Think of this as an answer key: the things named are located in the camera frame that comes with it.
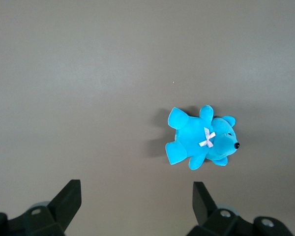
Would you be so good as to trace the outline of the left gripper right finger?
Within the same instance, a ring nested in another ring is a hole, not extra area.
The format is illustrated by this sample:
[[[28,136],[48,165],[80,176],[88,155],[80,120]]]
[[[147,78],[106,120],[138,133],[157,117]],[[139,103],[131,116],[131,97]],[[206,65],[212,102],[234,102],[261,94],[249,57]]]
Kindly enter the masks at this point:
[[[253,235],[253,224],[229,209],[218,208],[203,182],[193,183],[192,208],[198,224],[190,236]]]

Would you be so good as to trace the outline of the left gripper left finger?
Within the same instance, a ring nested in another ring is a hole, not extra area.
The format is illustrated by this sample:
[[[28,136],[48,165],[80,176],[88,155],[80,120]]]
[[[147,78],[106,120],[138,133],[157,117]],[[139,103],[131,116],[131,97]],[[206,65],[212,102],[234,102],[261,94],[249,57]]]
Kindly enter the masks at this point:
[[[81,181],[70,180],[46,206],[36,206],[24,213],[25,235],[65,235],[65,230],[79,210],[81,203]]]

